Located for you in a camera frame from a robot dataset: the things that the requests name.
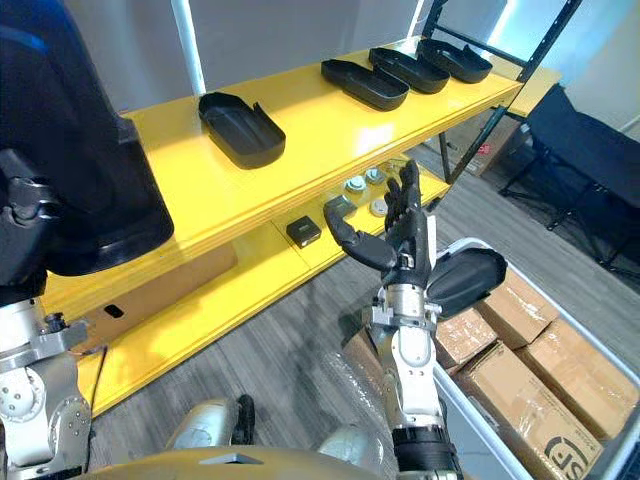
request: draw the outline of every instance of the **black tray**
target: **black tray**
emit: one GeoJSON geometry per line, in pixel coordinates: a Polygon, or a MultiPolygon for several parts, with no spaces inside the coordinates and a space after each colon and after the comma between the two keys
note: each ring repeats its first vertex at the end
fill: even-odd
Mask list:
{"type": "Polygon", "coordinates": [[[235,95],[207,93],[198,113],[216,145],[240,168],[268,165],[284,152],[284,132],[257,103],[252,110],[235,95]]]}
{"type": "Polygon", "coordinates": [[[371,71],[353,62],[326,60],[321,71],[331,83],[379,110],[398,108],[409,92],[409,85],[376,66],[371,71]]]}
{"type": "Polygon", "coordinates": [[[369,61],[377,67],[398,77],[422,93],[438,93],[449,81],[449,72],[432,65],[424,59],[388,48],[369,50],[369,61]]]}
{"type": "Polygon", "coordinates": [[[467,83],[481,82],[493,68],[490,62],[471,50],[469,45],[460,50],[447,42],[424,39],[418,42],[416,54],[467,83]]]}

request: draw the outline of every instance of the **white wall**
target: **white wall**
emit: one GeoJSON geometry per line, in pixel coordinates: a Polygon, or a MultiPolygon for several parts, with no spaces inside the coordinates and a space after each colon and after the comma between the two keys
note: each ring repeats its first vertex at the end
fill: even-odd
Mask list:
{"type": "Polygon", "coordinates": [[[116,110],[191,95],[170,0],[64,0],[116,110]]]}
{"type": "MultiPolygon", "coordinates": [[[[640,0],[566,91],[577,110],[616,129],[640,115],[640,0]]],[[[627,134],[640,140],[638,127],[627,134]]]]}
{"type": "MultiPolygon", "coordinates": [[[[442,9],[438,24],[486,42],[496,27],[507,1],[474,0],[471,4],[469,0],[449,0],[442,9]]],[[[433,0],[424,1],[419,21],[413,32],[414,35],[422,34],[432,4],[433,0]]],[[[465,45],[461,40],[437,30],[434,32],[433,38],[445,40],[458,47],[465,45]]]]}
{"type": "MultiPolygon", "coordinates": [[[[562,9],[564,0],[508,0],[511,15],[491,45],[527,59],[562,9]]],[[[579,77],[636,0],[583,0],[542,64],[562,72],[564,84],[579,77]]]]}
{"type": "Polygon", "coordinates": [[[417,0],[190,0],[207,90],[389,43],[417,0]]]}
{"type": "MultiPolygon", "coordinates": [[[[171,0],[63,1],[114,108],[192,94],[171,0]]],[[[206,88],[404,38],[417,2],[190,0],[206,88]]]]}

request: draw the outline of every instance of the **metal rack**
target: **metal rack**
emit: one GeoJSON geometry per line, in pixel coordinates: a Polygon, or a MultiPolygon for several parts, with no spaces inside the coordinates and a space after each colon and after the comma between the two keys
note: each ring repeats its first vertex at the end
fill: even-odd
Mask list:
{"type": "MultiPolygon", "coordinates": [[[[482,50],[486,50],[487,52],[503,58],[508,62],[518,65],[519,67],[522,67],[522,71],[520,72],[516,80],[522,83],[526,83],[529,78],[531,78],[533,72],[536,71],[544,57],[549,52],[549,49],[553,46],[560,33],[562,33],[562,30],[564,30],[564,27],[567,25],[575,11],[582,3],[582,0],[567,0],[562,7],[562,10],[560,10],[560,13],[558,13],[558,16],[549,27],[549,30],[547,30],[547,33],[544,35],[544,37],[542,37],[542,40],[540,41],[534,52],[531,54],[531,57],[529,57],[528,60],[522,60],[498,48],[492,47],[491,45],[487,45],[484,42],[469,37],[464,33],[457,32],[443,25],[439,25],[438,20],[440,19],[442,8],[444,7],[445,3],[447,3],[447,1],[448,0],[433,0],[433,4],[431,5],[431,9],[429,10],[429,14],[427,16],[427,21],[422,30],[422,36],[425,38],[431,38],[433,36],[433,33],[438,30],[440,32],[446,33],[447,35],[458,38],[463,42],[467,42],[470,45],[481,48],[482,50]]],[[[478,136],[471,143],[460,161],[456,164],[453,172],[450,171],[449,167],[446,134],[445,132],[439,134],[440,154],[442,156],[442,171],[444,173],[444,179],[448,184],[452,185],[458,179],[464,169],[467,168],[467,165],[478,152],[478,149],[487,140],[502,116],[507,113],[508,108],[509,106],[507,105],[499,106],[495,109],[491,117],[489,117],[489,120],[487,120],[487,123],[482,128],[482,131],[478,134],[478,136]]]]}

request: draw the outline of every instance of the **black chair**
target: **black chair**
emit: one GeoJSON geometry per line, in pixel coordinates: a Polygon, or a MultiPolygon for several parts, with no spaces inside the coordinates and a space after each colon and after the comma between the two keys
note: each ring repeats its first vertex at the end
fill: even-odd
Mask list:
{"type": "Polygon", "coordinates": [[[614,260],[640,237],[640,143],[593,117],[576,111],[556,84],[526,120],[535,158],[500,190],[503,196],[543,202],[554,208],[546,225],[553,230],[568,217],[576,219],[592,256],[611,271],[614,260]],[[552,189],[546,195],[516,192],[511,187],[534,169],[544,172],[552,189]],[[605,255],[594,231],[615,228],[622,240],[605,255]]]}

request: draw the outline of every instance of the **yellow shelf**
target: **yellow shelf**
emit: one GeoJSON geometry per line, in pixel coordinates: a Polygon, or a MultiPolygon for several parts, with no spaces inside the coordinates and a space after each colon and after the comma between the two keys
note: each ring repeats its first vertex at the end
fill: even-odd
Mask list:
{"type": "MultiPolygon", "coordinates": [[[[422,170],[421,188],[426,204],[443,196],[449,186],[422,170]]],[[[342,258],[344,253],[322,217],[325,200],[341,192],[339,188],[322,194],[237,238],[233,241],[239,262],[236,267],[113,342],[95,392],[94,415],[124,400],[342,258]],[[322,235],[299,249],[284,229],[303,215],[309,215],[321,227],[322,235]]],[[[359,208],[349,222],[360,230],[382,232],[384,221],[369,212],[369,203],[384,192],[380,185],[370,187],[360,198],[352,197],[359,208]]],[[[79,362],[79,385],[88,399],[93,397],[99,367],[100,355],[79,362]]]]}
{"type": "MultiPolygon", "coordinates": [[[[367,52],[343,58],[366,64],[367,52]]],[[[322,78],[319,64],[224,88],[249,104],[259,101],[286,132],[284,154],[256,170],[236,167],[216,147],[198,118],[195,97],[133,112],[175,235],[157,250],[105,272],[51,275],[45,308],[63,311],[73,321],[365,168],[510,100],[520,86],[493,74],[473,85],[452,79],[435,95],[409,92],[391,112],[375,111],[344,94],[322,78]]]]}

